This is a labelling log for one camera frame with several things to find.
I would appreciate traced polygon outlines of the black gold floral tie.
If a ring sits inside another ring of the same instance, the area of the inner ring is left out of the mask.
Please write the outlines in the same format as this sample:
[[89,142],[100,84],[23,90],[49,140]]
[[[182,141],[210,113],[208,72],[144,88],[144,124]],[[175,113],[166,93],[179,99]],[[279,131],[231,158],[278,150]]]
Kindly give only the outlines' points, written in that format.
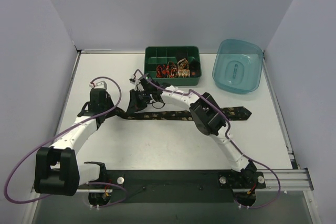
[[[252,115],[243,106],[221,108],[221,111],[229,121],[246,121]],[[139,112],[128,115],[127,120],[171,120],[171,121],[193,121],[191,113],[184,111],[159,111],[159,112]]]

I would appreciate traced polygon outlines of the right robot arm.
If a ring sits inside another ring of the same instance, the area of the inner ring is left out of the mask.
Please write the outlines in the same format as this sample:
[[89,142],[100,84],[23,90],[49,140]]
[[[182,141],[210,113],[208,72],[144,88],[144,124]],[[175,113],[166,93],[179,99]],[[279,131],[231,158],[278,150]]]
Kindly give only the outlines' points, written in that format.
[[238,179],[245,183],[258,182],[255,164],[233,143],[229,133],[230,122],[209,93],[184,92],[166,83],[160,85],[149,77],[132,77],[130,82],[134,88],[130,90],[128,112],[143,110],[150,101],[188,110],[196,128],[214,140]]

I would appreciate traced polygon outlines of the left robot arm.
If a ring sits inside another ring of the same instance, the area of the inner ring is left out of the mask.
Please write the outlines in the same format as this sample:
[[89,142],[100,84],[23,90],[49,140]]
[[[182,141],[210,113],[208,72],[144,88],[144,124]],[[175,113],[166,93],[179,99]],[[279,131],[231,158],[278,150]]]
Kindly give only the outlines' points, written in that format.
[[88,138],[106,119],[98,115],[114,107],[105,88],[92,88],[90,100],[76,117],[74,127],[49,147],[36,153],[34,190],[40,194],[73,196],[78,187],[86,183],[109,181],[102,162],[77,163],[77,154]]

